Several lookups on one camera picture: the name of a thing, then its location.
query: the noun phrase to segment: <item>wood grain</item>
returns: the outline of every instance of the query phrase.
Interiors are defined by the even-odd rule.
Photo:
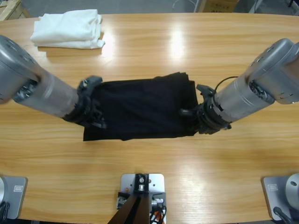
[[[90,75],[177,71],[214,87],[278,39],[299,41],[292,16],[120,14],[103,15],[102,50],[36,48],[35,20],[0,22],[0,33],[73,87]],[[9,102],[0,106],[0,172],[28,178],[24,219],[107,223],[121,175],[136,172],[164,174],[170,224],[269,219],[261,178],[299,172],[298,112],[299,104],[275,103],[214,135],[83,142],[82,127]]]

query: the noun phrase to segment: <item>floor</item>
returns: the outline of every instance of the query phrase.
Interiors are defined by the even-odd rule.
[[[246,13],[256,0],[239,0],[235,12]],[[290,0],[263,0],[256,13],[294,15],[299,8],[296,3],[288,8]],[[100,14],[121,13],[187,13],[194,11],[189,0],[22,0],[22,4],[33,17],[44,13],[64,13],[76,9],[98,9]]]

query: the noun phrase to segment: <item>label sticker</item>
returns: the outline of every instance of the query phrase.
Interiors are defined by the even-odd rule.
[[[277,184],[268,184],[268,189],[271,191],[278,190]]]
[[[17,185],[15,185],[14,192],[22,192],[22,191],[23,191],[23,186],[17,186]]]

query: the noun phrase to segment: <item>cardboard box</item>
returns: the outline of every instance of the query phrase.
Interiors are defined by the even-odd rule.
[[[201,0],[199,12],[204,13],[231,13],[238,0]]]

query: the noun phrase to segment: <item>folded black garment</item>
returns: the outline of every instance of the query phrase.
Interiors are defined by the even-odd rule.
[[[186,73],[153,79],[103,82],[92,94],[101,103],[107,128],[85,128],[84,141],[176,138],[194,135],[194,121],[180,109],[197,106],[195,84]]]

